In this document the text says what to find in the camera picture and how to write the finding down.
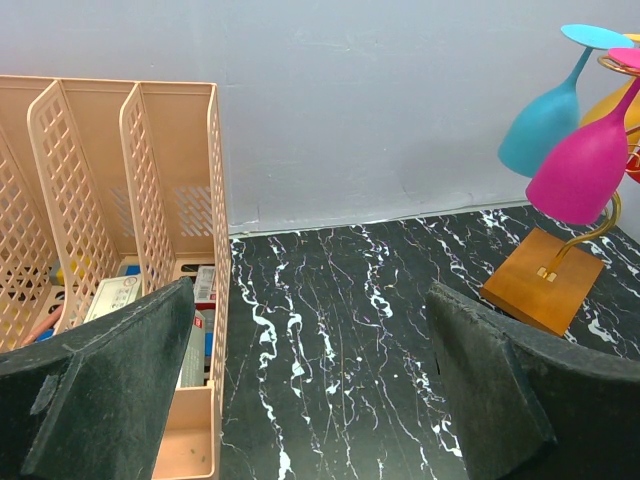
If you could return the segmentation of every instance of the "lattice divider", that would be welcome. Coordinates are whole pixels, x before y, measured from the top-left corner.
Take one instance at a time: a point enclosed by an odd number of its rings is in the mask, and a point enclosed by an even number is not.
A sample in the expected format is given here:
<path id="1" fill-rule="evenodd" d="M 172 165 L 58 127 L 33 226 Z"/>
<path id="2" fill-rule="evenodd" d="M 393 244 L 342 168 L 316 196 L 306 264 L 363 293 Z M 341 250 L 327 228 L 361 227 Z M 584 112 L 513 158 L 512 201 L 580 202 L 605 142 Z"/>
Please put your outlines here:
<path id="1" fill-rule="evenodd" d="M 53 238 L 0 128 L 0 352 L 31 331 L 51 290 Z"/>
<path id="2" fill-rule="evenodd" d="M 231 249 L 224 188 L 222 142 L 218 113 L 217 87 L 214 87 L 207 112 L 209 136 L 209 171 L 211 181 L 211 203 L 213 205 L 213 237 L 216 262 L 216 320 L 214 326 L 213 357 L 211 359 L 211 382 L 214 404 L 215 467 L 220 462 L 220 434 L 222 431 L 222 408 L 224 400 L 224 365 L 227 348 L 227 320 L 229 307 L 229 280 L 231 276 Z"/>
<path id="3" fill-rule="evenodd" d="M 151 129 L 139 83 L 120 110 L 120 135 L 146 295 L 171 282 L 176 256 L 167 228 Z"/>
<path id="4" fill-rule="evenodd" d="M 65 279 L 58 333 L 84 321 L 98 284 L 116 275 L 120 257 L 59 81 L 31 104 L 28 127 Z"/>

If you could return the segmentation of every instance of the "black marble table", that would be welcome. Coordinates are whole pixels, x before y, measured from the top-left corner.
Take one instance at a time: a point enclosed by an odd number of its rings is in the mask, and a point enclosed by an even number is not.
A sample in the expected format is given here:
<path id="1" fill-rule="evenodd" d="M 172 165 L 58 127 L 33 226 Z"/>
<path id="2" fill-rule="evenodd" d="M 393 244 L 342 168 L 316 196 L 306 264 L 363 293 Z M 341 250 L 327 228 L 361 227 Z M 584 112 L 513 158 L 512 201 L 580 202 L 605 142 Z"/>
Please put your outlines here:
<path id="1" fill-rule="evenodd" d="M 518 207 L 234 240 L 220 478 L 467 478 L 423 298 L 482 302 L 536 225 L 583 232 Z M 640 247 L 581 248 L 606 269 L 565 338 L 640 360 Z"/>

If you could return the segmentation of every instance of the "wooden base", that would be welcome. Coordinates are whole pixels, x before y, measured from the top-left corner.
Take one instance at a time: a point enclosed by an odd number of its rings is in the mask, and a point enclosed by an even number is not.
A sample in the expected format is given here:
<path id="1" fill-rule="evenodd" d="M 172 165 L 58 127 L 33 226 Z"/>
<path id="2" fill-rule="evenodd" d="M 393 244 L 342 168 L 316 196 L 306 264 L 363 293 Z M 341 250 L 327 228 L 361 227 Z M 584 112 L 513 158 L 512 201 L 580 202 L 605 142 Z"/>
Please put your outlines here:
<path id="1" fill-rule="evenodd" d="M 535 228 L 487 280 L 480 294 L 521 322 L 562 336 L 604 264 L 573 247 L 551 282 L 538 275 L 564 242 Z"/>

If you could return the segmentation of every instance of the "curved metal arm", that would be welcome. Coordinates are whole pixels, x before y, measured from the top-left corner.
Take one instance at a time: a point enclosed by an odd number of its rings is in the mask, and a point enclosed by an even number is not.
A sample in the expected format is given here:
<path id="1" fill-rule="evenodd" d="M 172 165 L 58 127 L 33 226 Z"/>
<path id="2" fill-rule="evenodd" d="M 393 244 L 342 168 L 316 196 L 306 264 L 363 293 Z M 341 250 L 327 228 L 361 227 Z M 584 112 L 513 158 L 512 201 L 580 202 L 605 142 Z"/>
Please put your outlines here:
<path id="1" fill-rule="evenodd" d="M 611 215 L 609 215 L 608 209 L 605 209 L 605 215 L 607 218 L 602 223 L 602 225 L 588 233 L 585 233 L 584 235 L 572 238 L 567 243 L 565 243 L 558 254 L 555 256 L 555 258 L 551 261 L 549 266 L 546 269 L 540 269 L 540 271 L 538 272 L 538 274 L 541 275 L 542 278 L 553 282 L 556 277 L 555 271 L 558 268 L 558 265 L 560 265 L 562 259 L 567 255 L 571 247 L 579 243 L 588 242 L 589 240 L 598 238 L 599 236 L 606 234 L 616 226 L 616 223 L 618 223 L 618 220 L 620 218 L 620 210 L 622 209 L 622 200 L 620 199 L 620 195 L 618 194 L 618 192 L 614 193 L 613 197 L 611 197 L 611 203 L 613 204 Z"/>

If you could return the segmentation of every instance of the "yellow object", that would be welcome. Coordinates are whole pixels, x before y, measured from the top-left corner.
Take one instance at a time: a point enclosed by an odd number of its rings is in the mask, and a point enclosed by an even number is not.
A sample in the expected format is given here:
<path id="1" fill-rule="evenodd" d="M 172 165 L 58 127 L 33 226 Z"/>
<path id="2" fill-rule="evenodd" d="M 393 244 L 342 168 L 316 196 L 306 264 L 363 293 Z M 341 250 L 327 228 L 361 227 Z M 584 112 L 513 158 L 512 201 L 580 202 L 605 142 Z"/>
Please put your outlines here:
<path id="1" fill-rule="evenodd" d="M 637 33 L 625 33 L 625 36 L 629 37 L 634 42 L 640 43 L 640 34 Z M 605 115 L 609 114 L 614 107 L 620 102 L 622 96 L 627 92 L 631 83 L 635 80 L 636 77 L 632 77 L 627 83 L 625 83 L 618 90 L 610 93 L 602 100 L 600 100 L 587 114 L 582 117 L 580 121 L 580 126 L 588 125 L 589 123 L 595 122 L 596 120 L 601 119 Z M 624 127 L 626 130 L 629 130 L 637 125 L 640 125 L 640 97 L 636 97 L 634 101 L 631 103 L 629 110 L 627 110 L 627 114 L 624 117 Z M 631 135 L 629 135 L 629 145 L 637 145 L 640 141 L 640 131 L 637 131 Z M 629 151 L 633 151 L 635 147 L 629 147 Z"/>

